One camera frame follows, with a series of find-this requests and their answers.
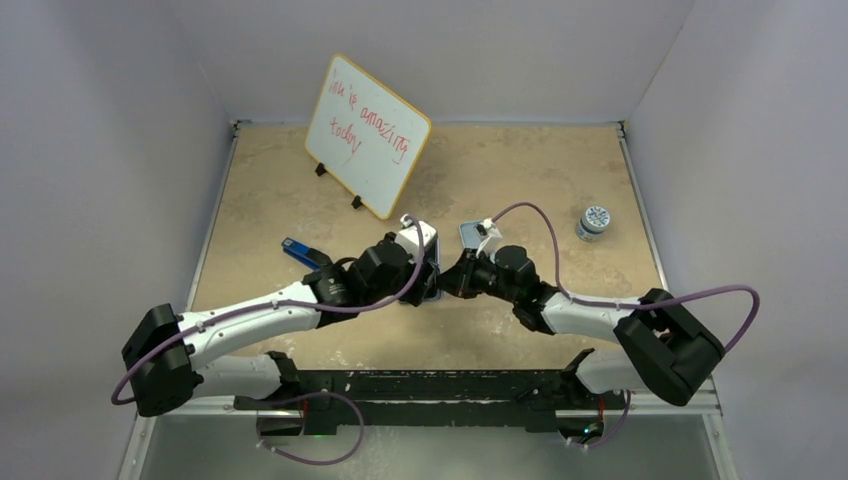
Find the light blue phone case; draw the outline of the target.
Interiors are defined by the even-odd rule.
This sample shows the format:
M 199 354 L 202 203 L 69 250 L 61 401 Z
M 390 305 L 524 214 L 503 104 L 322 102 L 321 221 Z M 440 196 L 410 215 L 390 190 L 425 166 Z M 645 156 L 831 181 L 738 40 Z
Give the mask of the light blue phone case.
M 465 222 L 459 226 L 460 241 L 464 249 L 476 250 L 479 245 L 480 238 L 474 227 L 480 221 L 482 220 Z

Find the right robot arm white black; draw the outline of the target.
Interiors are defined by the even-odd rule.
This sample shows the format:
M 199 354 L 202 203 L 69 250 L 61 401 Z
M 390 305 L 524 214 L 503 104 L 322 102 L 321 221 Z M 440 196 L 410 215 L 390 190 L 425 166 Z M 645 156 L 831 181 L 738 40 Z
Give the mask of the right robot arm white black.
M 571 363 L 561 392 L 576 407 L 600 393 L 647 389 L 663 401 L 685 406 L 725 356 L 721 342 L 673 296 L 653 288 L 622 303 L 610 299 L 580 304 L 540 279 L 525 248 L 506 246 L 492 257 L 463 251 L 441 273 L 438 288 L 457 298 L 481 294 L 511 304 L 528 330 L 575 334 L 618 343 L 620 352 L 589 351 Z

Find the black smartphone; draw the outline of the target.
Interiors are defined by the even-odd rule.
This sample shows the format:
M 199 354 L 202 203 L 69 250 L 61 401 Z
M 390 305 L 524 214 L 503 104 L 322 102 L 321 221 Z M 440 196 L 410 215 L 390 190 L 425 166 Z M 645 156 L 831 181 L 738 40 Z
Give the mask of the black smartphone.
M 440 239 L 436 237 L 425 250 L 424 262 L 416 279 L 416 283 L 399 299 L 401 304 L 420 306 L 424 302 L 441 298 L 437 287 L 440 273 Z

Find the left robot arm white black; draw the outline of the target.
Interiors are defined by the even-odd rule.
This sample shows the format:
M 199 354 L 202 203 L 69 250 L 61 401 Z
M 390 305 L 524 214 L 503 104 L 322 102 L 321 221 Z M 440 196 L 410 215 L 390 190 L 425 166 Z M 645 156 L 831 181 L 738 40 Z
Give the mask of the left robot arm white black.
M 390 232 L 359 257 L 323 265 L 302 280 L 259 298 L 201 312 L 151 308 L 124 344 L 126 375 L 142 417 L 168 413 L 206 396 L 236 395 L 284 409 L 298 382 L 287 356 L 267 352 L 240 358 L 234 351 L 279 335 L 316 330 L 399 301 L 420 305 L 435 292 L 438 235 L 429 228 Z

